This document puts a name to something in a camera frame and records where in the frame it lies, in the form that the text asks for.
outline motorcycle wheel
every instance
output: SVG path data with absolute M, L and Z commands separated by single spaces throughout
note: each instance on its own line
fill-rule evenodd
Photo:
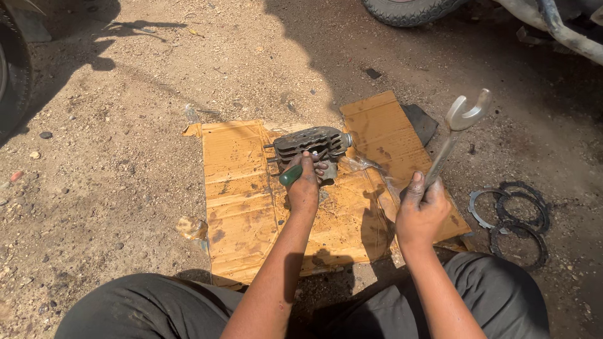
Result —
M 362 0 L 377 20 L 397 27 L 414 27 L 435 21 L 468 0 Z
M 13 17 L 0 1 L 0 141 L 25 115 L 30 97 L 31 62 Z

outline sandy ground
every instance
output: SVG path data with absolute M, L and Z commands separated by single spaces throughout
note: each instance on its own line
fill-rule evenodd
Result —
M 8 200 L 0 206 L 0 338 L 51 338 L 79 298 L 125 274 L 207 279 L 208 258 L 173 231 L 181 215 L 204 215 L 201 144 L 180 136 L 185 104 L 221 112 L 200 113 L 203 122 L 342 127 L 340 105 L 392 89 L 441 124 L 433 153 L 451 103 L 474 101 L 482 87 L 494 107 L 442 173 L 473 242 L 488 252 L 488 232 L 466 210 L 469 192 L 504 180 L 540 190 L 553 204 L 551 257 L 532 276 L 552 337 L 603 337 L 600 66 L 519 43 L 520 23 L 491 8 L 465 6 L 401 30 L 348 0 L 39 5 L 54 41 L 30 46 L 32 118 L 0 148 L 0 184 L 25 173 L 0 191 Z M 156 33 L 107 25 L 112 19 Z M 383 76 L 371 80 L 367 68 Z M 54 136 L 42 139 L 43 131 Z M 495 222 L 494 200 L 481 199 Z M 533 241 L 501 244 L 519 262 L 535 249 Z M 383 285 L 380 266 L 303 279 L 294 312 L 308 317 Z M 400 273 L 384 267 L 388 279 Z

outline open-end wrench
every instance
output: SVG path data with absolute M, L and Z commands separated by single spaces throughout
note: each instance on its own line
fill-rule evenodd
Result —
M 433 165 L 431 165 L 429 172 L 425 175 L 425 188 L 434 183 L 442 167 L 444 167 L 446 159 L 452 153 L 452 150 L 454 150 L 458 139 L 463 135 L 463 132 L 475 125 L 476 122 L 488 113 L 491 103 L 492 92 L 484 88 L 479 94 L 478 103 L 471 110 L 467 111 L 467 98 L 464 95 L 458 97 L 452 104 L 446 115 L 446 124 L 450 129 L 450 135 L 435 158 Z

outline green screwdriver handle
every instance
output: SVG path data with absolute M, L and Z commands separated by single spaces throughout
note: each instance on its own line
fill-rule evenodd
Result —
M 292 166 L 290 169 L 286 170 L 279 177 L 279 182 L 283 186 L 289 186 L 294 183 L 303 172 L 303 168 L 301 165 Z

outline hand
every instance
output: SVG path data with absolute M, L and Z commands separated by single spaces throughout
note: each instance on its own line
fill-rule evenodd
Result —
M 291 213 L 303 213 L 314 216 L 318 210 L 318 177 L 324 174 L 327 164 L 318 162 L 318 156 L 304 151 L 296 155 L 287 166 L 288 170 L 294 165 L 301 164 L 303 172 L 299 179 L 287 186 Z
M 442 179 L 438 177 L 425 191 L 425 176 L 416 171 L 406 187 L 406 195 L 396 216 L 400 249 L 431 248 L 451 208 L 452 205 L 446 200 Z

